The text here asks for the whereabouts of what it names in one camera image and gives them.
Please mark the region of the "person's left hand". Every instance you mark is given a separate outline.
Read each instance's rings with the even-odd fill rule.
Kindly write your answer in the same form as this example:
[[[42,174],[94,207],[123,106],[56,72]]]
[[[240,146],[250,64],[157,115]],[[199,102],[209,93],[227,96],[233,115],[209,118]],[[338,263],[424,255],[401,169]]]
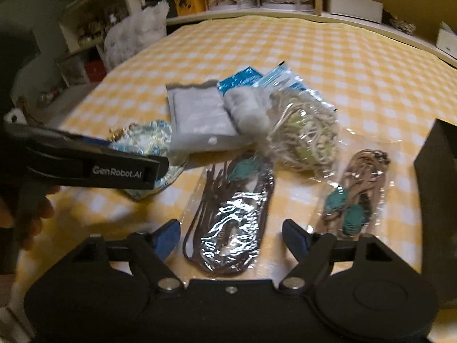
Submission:
[[[1,188],[1,227],[14,227],[21,249],[30,250],[34,238],[42,231],[42,220],[53,217],[54,208],[47,196],[60,190],[60,186],[37,182],[26,182],[20,188]]]

